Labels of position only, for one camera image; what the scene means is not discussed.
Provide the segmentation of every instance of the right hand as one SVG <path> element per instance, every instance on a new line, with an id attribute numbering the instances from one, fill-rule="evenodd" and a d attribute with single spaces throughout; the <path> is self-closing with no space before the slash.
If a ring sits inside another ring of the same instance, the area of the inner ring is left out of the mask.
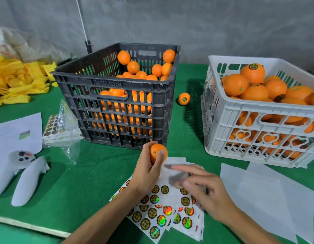
<path id="1" fill-rule="evenodd" d="M 233 214 L 240 212 L 219 176 L 205 171 L 197 164 L 172 165 L 171 168 L 193 174 L 180 182 L 180 185 L 200 202 L 213 219 L 228 225 Z M 197 184 L 205 185 L 209 194 L 203 192 Z"/>

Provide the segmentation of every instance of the round sticker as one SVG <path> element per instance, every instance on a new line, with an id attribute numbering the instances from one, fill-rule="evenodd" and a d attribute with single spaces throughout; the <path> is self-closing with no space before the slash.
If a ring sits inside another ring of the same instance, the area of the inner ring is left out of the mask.
<path id="1" fill-rule="evenodd" d="M 162 186 L 162 187 L 161 187 L 161 192 L 162 192 L 163 194 L 169 193 L 169 187 L 167 187 L 167 186 Z"/>
<path id="2" fill-rule="evenodd" d="M 167 220 L 166 220 L 166 217 L 164 215 L 159 215 L 157 217 L 157 224 L 160 226 L 160 227 L 163 227 L 165 226 L 167 223 Z"/>
<path id="3" fill-rule="evenodd" d="M 192 196 L 192 195 L 191 195 L 191 200 L 192 200 L 192 205 L 194 205 L 194 204 L 195 204 L 196 199 L 195 199 L 195 197 L 194 197 L 194 196 Z"/>
<path id="4" fill-rule="evenodd" d="M 194 214 L 194 209 L 193 209 L 193 207 L 192 208 L 185 207 L 184 212 L 188 216 L 192 216 Z"/>
<path id="5" fill-rule="evenodd" d="M 158 197 L 158 195 L 152 195 L 151 197 L 150 197 L 150 202 L 152 203 L 152 204 L 155 204 L 155 203 L 158 203 L 158 201 L 159 201 L 159 197 Z"/>
<path id="6" fill-rule="evenodd" d="M 181 188 L 180 191 L 181 191 L 181 194 L 183 194 L 183 195 L 187 195 L 188 194 L 188 192 L 184 188 Z"/>
<path id="7" fill-rule="evenodd" d="M 184 206 L 189 206 L 190 205 L 190 199 L 188 197 L 183 197 L 183 198 L 181 198 L 181 203 Z"/>
<path id="8" fill-rule="evenodd" d="M 143 230 L 147 230 L 150 228 L 150 220 L 147 219 L 147 218 L 143 218 L 141 223 L 140 223 L 140 227 L 143 229 Z"/>
<path id="9" fill-rule="evenodd" d="M 159 186 L 155 185 L 151 192 L 157 194 L 159 192 Z"/>
<path id="10" fill-rule="evenodd" d="M 158 239 L 160 236 L 160 230 L 157 226 L 153 226 L 150 229 L 150 237 L 153 238 L 154 240 Z"/>
<path id="11" fill-rule="evenodd" d="M 141 212 L 136 211 L 135 213 L 133 213 L 132 221 L 139 222 L 141 220 L 141 217 L 142 217 Z"/>
<path id="12" fill-rule="evenodd" d="M 154 219 L 157 216 L 157 210 L 155 208 L 150 208 L 148 210 L 148 217 Z"/>
<path id="13" fill-rule="evenodd" d="M 139 209 L 140 211 L 146 211 L 149 208 L 149 205 L 140 205 Z"/>
<path id="14" fill-rule="evenodd" d="M 176 213 L 173 223 L 178 224 L 180 222 L 181 222 L 181 216 L 178 213 Z"/>
<path id="15" fill-rule="evenodd" d="M 250 64 L 250 65 L 248 66 L 248 68 L 249 68 L 249 69 L 252 69 L 252 70 L 255 70 L 255 69 L 258 68 L 258 66 L 253 63 L 253 64 Z"/>
<path id="16" fill-rule="evenodd" d="M 189 217 L 184 217 L 182 220 L 184 228 L 190 229 L 192 227 L 192 220 Z"/>
<path id="17" fill-rule="evenodd" d="M 164 213 L 166 216 L 171 215 L 172 212 L 173 212 L 173 209 L 172 209 L 170 206 L 164 206 L 164 208 L 163 208 L 163 213 Z"/>
<path id="18" fill-rule="evenodd" d="M 132 208 L 132 209 L 130 210 L 129 214 L 127 214 L 127 216 L 130 217 L 134 211 L 135 211 L 135 209 Z"/>
<path id="19" fill-rule="evenodd" d="M 142 200 L 140 201 L 142 204 L 146 204 L 149 201 L 149 196 L 146 195 L 142 198 Z"/>

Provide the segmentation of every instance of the green felt surface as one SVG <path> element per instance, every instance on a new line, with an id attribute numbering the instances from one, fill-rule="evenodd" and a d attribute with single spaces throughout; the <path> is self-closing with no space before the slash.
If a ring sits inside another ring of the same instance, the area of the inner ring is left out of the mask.
<path id="1" fill-rule="evenodd" d="M 186 157 L 188 162 L 202 165 L 207 171 L 220 175 L 221 163 L 246 169 L 248 162 L 210 156 L 204 150 L 200 95 L 203 92 L 207 65 L 179 65 L 175 96 L 188 92 L 191 102 L 187 106 L 174 104 L 168 138 L 168 154 Z M 29 104 L 6 105 L 0 107 L 0 123 L 42 113 L 43 126 L 48 117 L 57 114 L 62 94 L 53 88 L 48 94 L 35 95 Z M 45 156 L 50 163 L 48 171 L 28 204 L 12 207 L 11 198 L 18 177 L 0 195 L 0 216 L 13 218 L 33 225 L 73 232 L 98 209 L 108 203 L 110 197 L 130 177 L 135 168 L 140 151 L 81 141 L 78 164 L 68 164 L 59 148 L 43 149 L 38 156 Z M 308 169 L 281 168 L 274 170 L 302 183 L 314 190 L 314 161 Z M 7 239 L 21 236 L 15 231 Z M 292 243 L 279 238 L 283 243 Z M 152 243 L 133 223 L 125 219 L 112 235 L 110 243 Z M 195 243 L 186 235 L 171 229 L 161 238 L 165 244 L 180 242 Z M 306 243 L 298 237 L 299 244 Z M 204 240 L 202 243 L 239 243 L 227 227 L 205 216 Z"/>

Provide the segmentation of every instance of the concrete wall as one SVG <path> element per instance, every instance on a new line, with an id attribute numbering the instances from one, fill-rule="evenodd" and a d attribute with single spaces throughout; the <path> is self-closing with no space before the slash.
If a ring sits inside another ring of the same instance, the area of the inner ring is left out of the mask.
<path id="1" fill-rule="evenodd" d="M 314 0 L 80 0 L 98 50 L 115 42 L 182 46 L 185 63 L 208 55 L 280 57 L 314 64 Z M 0 0 L 0 26 L 86 54 L 76 0 Z"/>

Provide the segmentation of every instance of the plastic bag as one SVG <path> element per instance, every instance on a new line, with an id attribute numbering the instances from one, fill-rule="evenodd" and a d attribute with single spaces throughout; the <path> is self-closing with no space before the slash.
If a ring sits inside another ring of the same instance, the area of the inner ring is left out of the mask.
<path id="1" fill-rule="evenodd" d="M 61 147 L 69 160 L 76 164 L 80 154 L 80 140 L 83 136 L 79 130 L 78 120 L 64 100 L 61 100 L 59 114 L 55 119 L 58 136 L 49 143 L 45 143 L 44 138 L 43 147 Z"/>

